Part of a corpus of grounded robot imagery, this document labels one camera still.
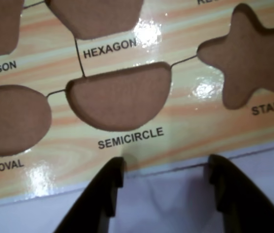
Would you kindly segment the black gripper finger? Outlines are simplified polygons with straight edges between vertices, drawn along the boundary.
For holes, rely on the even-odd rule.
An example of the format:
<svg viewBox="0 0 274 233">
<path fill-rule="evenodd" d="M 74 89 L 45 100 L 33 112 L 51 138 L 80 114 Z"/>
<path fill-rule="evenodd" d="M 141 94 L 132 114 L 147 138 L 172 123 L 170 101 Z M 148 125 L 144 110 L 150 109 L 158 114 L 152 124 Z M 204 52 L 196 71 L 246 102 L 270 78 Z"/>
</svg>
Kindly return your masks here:
<svg viewBox="0 0 274 233">
<path fill-rule="evenodd" d="M 215 154 L 208 158 L 208 171 L 225 233 L 274 233 L 274 205 L 245 173 Z"/>
<path fill-rule="evenodd" d="M 76 200 L 56 233 L 107 233 L 124 182 L 124 158 L 109 160 Z"/>
</svg>

